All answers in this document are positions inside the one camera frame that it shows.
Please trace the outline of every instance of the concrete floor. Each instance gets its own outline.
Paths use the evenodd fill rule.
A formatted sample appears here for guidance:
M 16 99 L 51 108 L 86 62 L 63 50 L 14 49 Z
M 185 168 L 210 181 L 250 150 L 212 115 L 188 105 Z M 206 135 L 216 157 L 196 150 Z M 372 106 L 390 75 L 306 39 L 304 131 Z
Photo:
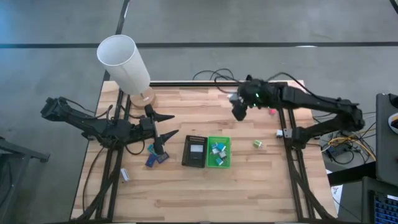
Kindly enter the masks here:
M 0 0 L 0 44 L 98 43 L 114 34 L 122 4 Z M 388 0 L 134 0 L 123 34 L 138 43 L 398 41 L 397 20 Z M 376 93 L 396 93 L 398 47 L 140 52 L 152 80 L 190 80 L 200 70 L 223 67 L 237 78 L 267 78 L 284 71 L 304 80 L 313 92 L 348 98 L 366 112 L 375 111 Z M 42 119 L 40 110 L 49 96 L 66 96 L 94 110 L 103 75 L 96 49 L 0 49 L 0 136 L 51 153 L 47 164 L 30 163 L 14 223 L 68 220 L 87 141 L 65 123 Z M 374 146 L 374 139 L 369 143 Z M 343 168 L 325 162 L 334 170 Z M 349 166 L 361 163 L 357 156 Z M 349 203 L 353 198 L 344 190 L 341 203 L 358 214 L 360 201 Z M 343 209 L 339 217 L 355 221 Z

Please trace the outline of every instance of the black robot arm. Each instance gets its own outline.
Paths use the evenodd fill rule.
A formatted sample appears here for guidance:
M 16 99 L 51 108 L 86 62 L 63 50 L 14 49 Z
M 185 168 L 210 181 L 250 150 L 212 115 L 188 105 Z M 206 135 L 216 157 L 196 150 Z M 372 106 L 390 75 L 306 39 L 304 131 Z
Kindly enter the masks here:
M 155 122 L 161 122 L 174 118 L 172 115 L 161 115 L 156 113 L 151 105 L 145 107 L 147 117 L 141 116 L 139 124 L 131 124 L 124 119 L 105 119 L 90 116 L 73 109 L 67 103 L 67 99 L 47 98 L 43 107 L 42 117 L 49 121 L 64 121 L 82 130 L 82 136 L 87 139 L 96 138 L 98 142 L 112 149 L 115 146 L 124 147 L 128 144 L 154 138 L 154 150 L 157 154 L 164 153 L 163 145 L 178 130 L 158 135 Z
M 238 121 L 244 119 L 248 107 L 308 108 L 336 114 L 331 120 L 307 128 L 285 129 L 285 138 L 292 141 L 294 148 L 304 149 L 311 138 L 333 131 L 359 131 L 364 127 L 362 111 L 350 100 L 312 95 L 298 88 L 281 83 L 264 82 L 252 79 L 250 76 L 240 84 L 238 92 L 230 96 L 229 100 L 233 104 L 232 112 Z

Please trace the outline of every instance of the white cylinder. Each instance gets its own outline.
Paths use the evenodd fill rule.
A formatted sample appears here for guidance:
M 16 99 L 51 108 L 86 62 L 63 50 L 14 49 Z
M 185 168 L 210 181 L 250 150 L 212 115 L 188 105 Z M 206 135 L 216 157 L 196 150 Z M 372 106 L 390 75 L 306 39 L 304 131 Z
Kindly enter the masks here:
M 138 95 L 148 89 L 150 77 L 147 68 L 130 37 L 108 37 L 99 45 L 97 57 L 123 92 Z

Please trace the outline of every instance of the wooden board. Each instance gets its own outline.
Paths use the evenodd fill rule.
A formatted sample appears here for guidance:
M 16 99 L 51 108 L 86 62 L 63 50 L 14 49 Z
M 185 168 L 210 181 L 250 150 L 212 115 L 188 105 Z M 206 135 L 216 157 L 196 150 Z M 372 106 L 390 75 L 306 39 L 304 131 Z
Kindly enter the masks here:
M 275 138 L 276 130 L 280 129 L 278 115 L 272 116 L 268 110 L 251 109 L 248 110 L 246 119 L 238 122 L 231 113 L 226 94 L 216 88 L 155 87 L 154 90 L 157 97 L 154 105 L 156 112 L 175 115 L 174 119 L 157 123 L 158 132 L 162 134 L 174 129 L 180 131 L 164 146 L 170 159 L 163 164 L 156 164 L 152 169 L 144 165 L 149 155 L 146 149 L 139 156 L 124 152 L 122 167 L 127 169 L 131 181 L 124 183 L 120 180 L 114 222 L 297 220 L 284 143 Z M 117 84 L 105 82 L 97 114 L 106 111 L 110 104 L 116 104 L 117 96 Z M 144 112 L 133 108 L 130 113 L 137 115 Z M 294 113 L 298 126 L 313 124 L 310 110 L 299 109 Z M 231 168 L 199 169 L 182 166 L 186 135 L 231 137 Z M 252 142 L 255 139 L 262 141 L 264 148 L 254 148 Z M 146 146 L 152 143 L 153 140 L 147 140 Z M 135 152 L 140 151 L 142 143 L 131 144 L 129 148 Z M 100 149 L 101 146 L 95 141 L 88 146 L 72 218 L 82 213 L 83 185 Z M 86 207 L 100 188 L 105 151 L 100 155 L 88 181 Z M 319 147 L 307 146 L 303 154 L 311 190 L 328 212 L 336 216 Z M 300 198 L 304 210 L 307 210 L 303 194 Z

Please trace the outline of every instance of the green tray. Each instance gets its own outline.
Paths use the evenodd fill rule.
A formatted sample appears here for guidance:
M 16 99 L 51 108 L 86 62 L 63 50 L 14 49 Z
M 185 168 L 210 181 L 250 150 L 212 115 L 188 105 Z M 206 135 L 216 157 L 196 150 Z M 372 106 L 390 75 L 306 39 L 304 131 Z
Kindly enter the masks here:
M 211 145 L 213 143 L 223 143 L 226 146 L 226 159 L 222 165 L 217 165 L 217 154 L 212 153 Z M 207 140 L 207 167 L 230 168 L 231 167 L 231 139 L 229 137 L 210 136 Z

